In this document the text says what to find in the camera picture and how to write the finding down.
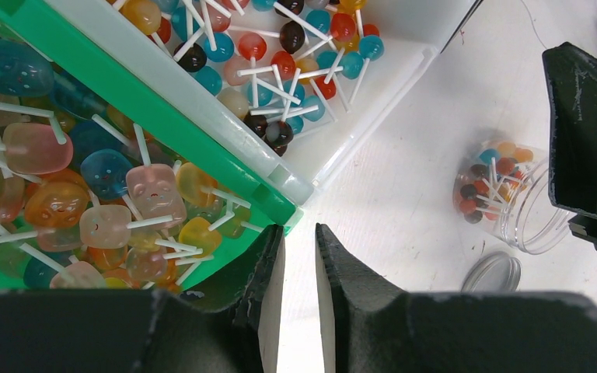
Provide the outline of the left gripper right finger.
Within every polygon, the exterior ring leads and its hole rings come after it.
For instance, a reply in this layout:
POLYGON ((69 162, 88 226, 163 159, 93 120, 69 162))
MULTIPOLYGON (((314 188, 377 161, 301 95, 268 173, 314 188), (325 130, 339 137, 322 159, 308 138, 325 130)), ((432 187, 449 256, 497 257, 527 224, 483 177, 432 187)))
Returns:
POLYGON ((412 295, 315 226, 323 365, 327 372, 464 371, 480 364, 484 335, 451 295, 412 295))

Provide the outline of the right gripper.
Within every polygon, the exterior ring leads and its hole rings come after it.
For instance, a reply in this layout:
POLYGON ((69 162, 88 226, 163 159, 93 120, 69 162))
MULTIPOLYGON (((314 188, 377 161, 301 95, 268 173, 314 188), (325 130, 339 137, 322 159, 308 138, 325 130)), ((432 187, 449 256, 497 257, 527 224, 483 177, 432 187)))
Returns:
POLYGON ((542 54, 550 101, 549 198, 597 251, 597 58, 569 42, 542 54))

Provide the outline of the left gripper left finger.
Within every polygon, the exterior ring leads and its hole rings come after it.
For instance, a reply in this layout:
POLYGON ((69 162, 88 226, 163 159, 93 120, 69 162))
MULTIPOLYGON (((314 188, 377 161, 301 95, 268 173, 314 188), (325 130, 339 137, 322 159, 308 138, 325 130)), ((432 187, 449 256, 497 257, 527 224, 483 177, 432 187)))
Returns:
POLYGON ((285 229, 267 226, 211 276, 171 295, 153 291, 140 372, 276 372, 285 229))

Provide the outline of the clear plastic jar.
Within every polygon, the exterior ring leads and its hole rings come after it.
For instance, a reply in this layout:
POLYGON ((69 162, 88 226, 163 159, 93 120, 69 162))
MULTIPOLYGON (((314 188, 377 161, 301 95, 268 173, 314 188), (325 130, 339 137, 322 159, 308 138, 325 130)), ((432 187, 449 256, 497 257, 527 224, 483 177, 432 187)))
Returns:
POLYGON ((452 203, 469 225, 531 255, 567 235, 570 212, 551 204, 547 152, 507 138, 473 145, 459 163, 452 203))

